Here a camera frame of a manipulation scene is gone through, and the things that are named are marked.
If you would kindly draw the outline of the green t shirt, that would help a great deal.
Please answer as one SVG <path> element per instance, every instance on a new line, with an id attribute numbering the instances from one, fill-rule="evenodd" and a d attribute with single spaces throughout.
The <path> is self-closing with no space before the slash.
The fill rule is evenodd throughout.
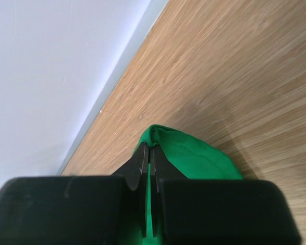
<path id="1" fill-rule="evenodd" d="M 243 241 L 234 228 L 228 190 L 242 175 L 206 142 L 161 125 L 150 126 L 135 151 L 151 166 L 143 244 L 224 244 Z"/>

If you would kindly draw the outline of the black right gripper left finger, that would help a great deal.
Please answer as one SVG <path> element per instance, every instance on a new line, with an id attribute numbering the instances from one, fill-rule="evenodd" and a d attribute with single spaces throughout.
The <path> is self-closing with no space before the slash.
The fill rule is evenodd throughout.
<path id="1" fill-rule="evenodd" d="M 14 178 L 0 189 L 0 244 L 141 244 L 147 145 L 109 176 Z"/>

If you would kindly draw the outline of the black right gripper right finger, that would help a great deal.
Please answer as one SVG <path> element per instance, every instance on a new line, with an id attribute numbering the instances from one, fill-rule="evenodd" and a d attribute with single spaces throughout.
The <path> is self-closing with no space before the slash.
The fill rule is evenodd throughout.
<path id="1" fill-rule="evenodd" d="M 265 180 L 195 180 L 150 150 L 152 234 L 158 244 L 301 244 L 281 190 Z"/>

